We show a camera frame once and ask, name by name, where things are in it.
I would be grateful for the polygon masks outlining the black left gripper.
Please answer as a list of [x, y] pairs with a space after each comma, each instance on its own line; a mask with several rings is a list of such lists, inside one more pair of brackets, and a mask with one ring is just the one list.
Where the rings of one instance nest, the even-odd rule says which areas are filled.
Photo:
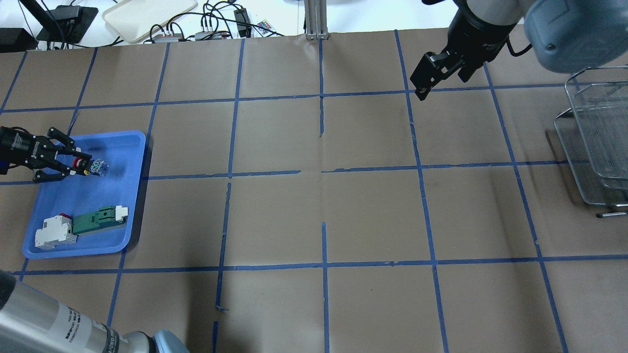
[[71, 175], [87, 175], [85, 168], [61, 163], [57, 159], [58, 155], [92, 159], [91, 154], [76, 147], [74, 139], [55, 127], [50, 127], [46, 135], [34, 135], [18, 126], [0, 128], [2, 175], [17, 167], [32, 170], [34, 182], [59, 181]]

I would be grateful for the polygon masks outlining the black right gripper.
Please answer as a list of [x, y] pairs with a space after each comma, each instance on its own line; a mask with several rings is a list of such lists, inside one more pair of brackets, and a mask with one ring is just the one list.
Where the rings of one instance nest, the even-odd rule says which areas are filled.
[[410, 76], [417, 98], [425, 101], [433, 87], [452, 74], [468, 82], [484, 63], [498, 56], [515, 26], [515, 20], [499, 22], [478, 9], [459, 7], [444, 49], [426, 52]]

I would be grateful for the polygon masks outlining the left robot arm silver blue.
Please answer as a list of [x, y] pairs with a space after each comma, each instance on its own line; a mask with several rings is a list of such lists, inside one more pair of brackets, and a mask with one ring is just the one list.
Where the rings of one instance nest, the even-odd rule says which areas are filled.
[[[34, 181], [54, 181], [87, 174], [67, 167], [58, 154], [89, 163], [75, 141], [50, 127], [45, 135], [21, 128], [1, 128], [1, 148], [11, 163], [29, 167]], [[41, 293], [6, 271], [1, 273], [1, 351], [3, 353], [185, 353], [186, 346], [171, 331], [154, 336], [141, 331], [119, 334], [73, 308]]]

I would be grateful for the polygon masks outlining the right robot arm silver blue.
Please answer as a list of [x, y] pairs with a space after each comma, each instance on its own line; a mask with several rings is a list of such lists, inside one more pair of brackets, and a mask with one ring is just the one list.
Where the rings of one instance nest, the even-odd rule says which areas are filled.
[[468, 82], [485, 63], [511, 47], [510, 35], [524, 22], [529, 45], [540, 65], [573, 74], [615, 60], [627, 51], [625, 0], [457, 0], [440, 53], [426, 52], [410, 82], [423, 101], [453, 74]]

